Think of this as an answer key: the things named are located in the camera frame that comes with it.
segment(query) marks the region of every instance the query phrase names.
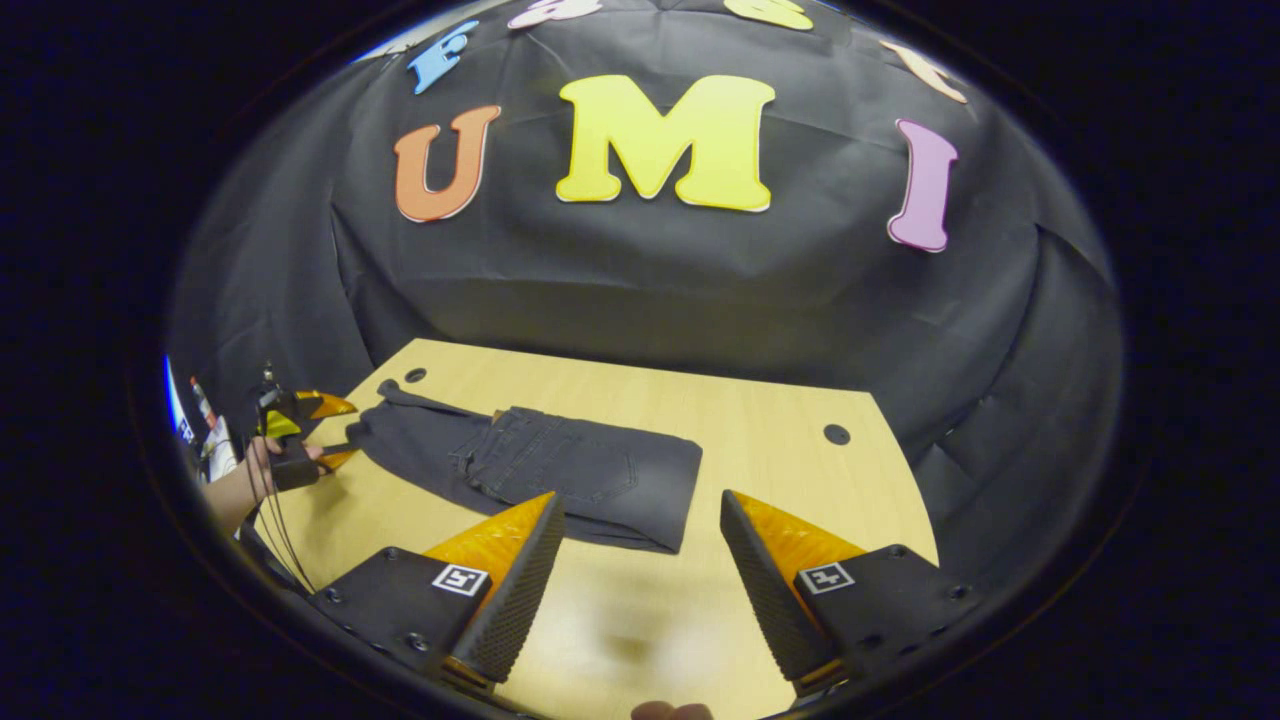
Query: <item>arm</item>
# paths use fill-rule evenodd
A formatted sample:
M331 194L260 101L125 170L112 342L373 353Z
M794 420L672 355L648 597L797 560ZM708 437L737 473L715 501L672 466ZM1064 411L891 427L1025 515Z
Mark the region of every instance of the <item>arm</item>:
M274 438L253 438L248 455L234 470L205 486L205 501L212 509L214 518L223 533L233 534L253 507L268 493L274 492L275 486L271 483L268 451L274 455L282 452ZM307 456L312 460L319 457L321 452L319 447L307 447Z

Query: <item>black fabric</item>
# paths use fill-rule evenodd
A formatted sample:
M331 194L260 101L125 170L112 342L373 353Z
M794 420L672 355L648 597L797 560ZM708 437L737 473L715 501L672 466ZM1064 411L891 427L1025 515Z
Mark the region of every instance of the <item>black fabric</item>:
M344 68L264 132L196 229L175 366L218 407L265 357L283 382L344 393L417 337L865 391L911 462L942 564L1010 580L1096 482L1123 378L1107 254L1052 158L963 74L931 59L965 104L879 42L895 38L819 5L805 6L813 32L719 0L616 0L509 32L526 6L475 15L460 63L422 95L408 64L439 36ZM773 87L769 209L684 204L687 154L652 200L616 156L616 200L557 200L573 119L558 92L598 74L630 76L664 113L709 74ZM444 187L449 123L489 104L502 115L475 199L404 219L396 141L444 128L426 170ZM959 152L940 254L886 234L906 184L899 118Z
M703 450L672 436L511 407L497 421L399 389L347 427L370 460L493 515L554 491L571 538L680 552Z

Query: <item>finger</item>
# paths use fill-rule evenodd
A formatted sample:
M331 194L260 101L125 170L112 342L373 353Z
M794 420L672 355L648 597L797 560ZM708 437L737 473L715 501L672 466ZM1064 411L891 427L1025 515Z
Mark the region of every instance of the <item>finger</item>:
M709 707L700 702L681 705L667 717L667 720L716 720L712 717Z
M667 720L673 710L676 708L669 702L650 700L631 710L631 720Z

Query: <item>screw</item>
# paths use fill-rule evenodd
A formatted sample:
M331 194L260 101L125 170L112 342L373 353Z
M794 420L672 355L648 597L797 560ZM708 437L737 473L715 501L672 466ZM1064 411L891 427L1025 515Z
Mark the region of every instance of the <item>screw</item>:
M424 638L417 633L410 633L404 635L404 642L408 643L411 648L419 652L426 652L428 650L431 648L431 644L426 642L426 638Z

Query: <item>yellow letter m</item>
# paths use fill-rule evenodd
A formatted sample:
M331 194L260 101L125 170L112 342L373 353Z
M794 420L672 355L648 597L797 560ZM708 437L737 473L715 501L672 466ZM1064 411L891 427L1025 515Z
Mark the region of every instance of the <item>yellow letter m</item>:
M627 76L596 76L566 85L561 97L573 104L573 145L568 177L556 184L566 202L613 200L622 181L609 174L609 146L618 154L636 192L658 195L671 170L692 146L689 174L676 196L690 205L759 213L769 206L760 183L760 110L773 100L763 82L708 76L662 115Z

